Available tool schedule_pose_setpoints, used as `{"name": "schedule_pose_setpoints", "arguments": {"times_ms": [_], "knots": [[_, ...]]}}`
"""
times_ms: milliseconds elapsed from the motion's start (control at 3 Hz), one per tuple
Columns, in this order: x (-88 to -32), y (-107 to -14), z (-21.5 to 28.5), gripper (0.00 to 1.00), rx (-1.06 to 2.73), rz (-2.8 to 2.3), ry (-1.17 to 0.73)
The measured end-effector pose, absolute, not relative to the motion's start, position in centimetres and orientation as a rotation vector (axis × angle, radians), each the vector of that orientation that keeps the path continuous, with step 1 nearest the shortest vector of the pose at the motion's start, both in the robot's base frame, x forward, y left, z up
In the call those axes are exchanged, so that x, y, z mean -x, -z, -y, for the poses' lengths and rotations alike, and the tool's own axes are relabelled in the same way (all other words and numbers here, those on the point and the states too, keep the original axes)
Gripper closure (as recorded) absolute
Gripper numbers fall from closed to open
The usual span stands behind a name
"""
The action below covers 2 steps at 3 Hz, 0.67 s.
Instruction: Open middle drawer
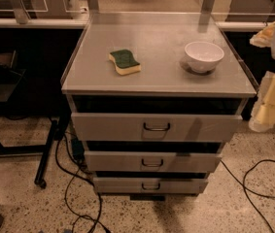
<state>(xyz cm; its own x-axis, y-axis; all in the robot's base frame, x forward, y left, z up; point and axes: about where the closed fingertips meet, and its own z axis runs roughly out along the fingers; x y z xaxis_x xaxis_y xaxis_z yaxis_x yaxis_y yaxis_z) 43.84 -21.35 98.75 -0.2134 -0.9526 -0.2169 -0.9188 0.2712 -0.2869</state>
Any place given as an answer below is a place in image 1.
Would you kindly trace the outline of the yellow taped gripper finger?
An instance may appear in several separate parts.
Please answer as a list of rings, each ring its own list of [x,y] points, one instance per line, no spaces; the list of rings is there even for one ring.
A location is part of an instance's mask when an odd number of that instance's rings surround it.
[[[258,100],[253,106],[249,127],[265,132],[275,125],[275,73],[267,71],[261,80]]]

